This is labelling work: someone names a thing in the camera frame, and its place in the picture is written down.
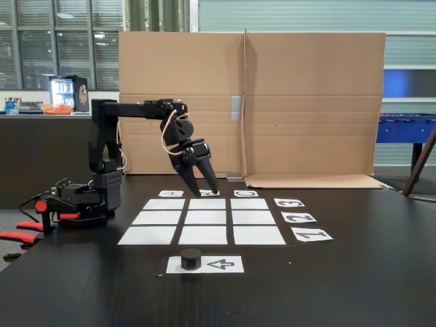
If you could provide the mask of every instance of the orange bag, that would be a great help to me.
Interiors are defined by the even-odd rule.
[[[44,114],[71,114],[73,108],[67,104],[59,104],[57,107],[53,107],[52,104],[44,104],[41,107]]]

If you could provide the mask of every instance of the black cylinder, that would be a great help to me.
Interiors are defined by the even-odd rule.
[[[181,251],[181,265],[185,270],[195,270],[202,266],[202,253],[197,249],[186,249]]]

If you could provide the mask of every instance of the window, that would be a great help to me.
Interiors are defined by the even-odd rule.
[[[118,86],[118,33],[96,32],[95,47],[95,77],[97,85],[102,90]]]
[[[88,33],[57,32],[57,53],[59,56],[59,75],[79,75],[91,82],[89,63]]]
[[[0,90],[47,90],[79,75],[117,90],[124,0],[0,0]]]
[[[87,25],[85,0],[54,0],[56,26],[83,27]]]
[[[12,32],[0,31],[0,89],[17,89]]]
[[[18,26],[47,25],[47,0],[17,0]]]
[[[54,74],[50,32],[20,32],[20,48],[25,89],[48,89],[48,76]]]

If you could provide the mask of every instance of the window frame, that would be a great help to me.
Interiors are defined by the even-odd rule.
[[[12,32],[12,42],[14,49],[14,57],[15,57],[15,72],[16,72],[16,81],[18,90],[25,91],[47,91],[45,89],[25,89],[23,87],[23,74],[22,74],[22,61],[21,61],[21,52],[20,52],[20,36],[19,33],[21,31],[49,31],[51,38],[51,51],[54,54],[53,57],[53,74],[55,76],[59,75],[59,54],[57,52],[57,38],[56,35],[58,32],[62,31],[86,31],[88,34],[88,47],[89,47],[89,61],[90,61],[90,70],[91,70],[91,80],[89,81],[90,90],[93,91],[118,91],[119,89],[98,89],[98,85],[96,84],[97,78],[95,76],[95,52],[94,52],[94,32],[102,31],[102,32],[113,32],[113,31],[125,31],[125,20],[123,19],[123,26],[120,27],[94,27],[93,26],[93,13],[92,13],[92,0],[85,0],[87,5],[87,24],[82,27],[62,27],[56,26],[55,24],[55,0],[47,0],[48,2],[48,24],[47,25],[25,25],[18,26],[18,1],[11,1],[11,9],[12,9],[12,19],[11,25],[0,25],[0,31],[11,31]]]

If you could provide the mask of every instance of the counter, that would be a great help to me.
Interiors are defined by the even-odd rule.
[[[88,183],[91,123],[91,116],[0,115],[0,209],[17,209],[62,178]]]

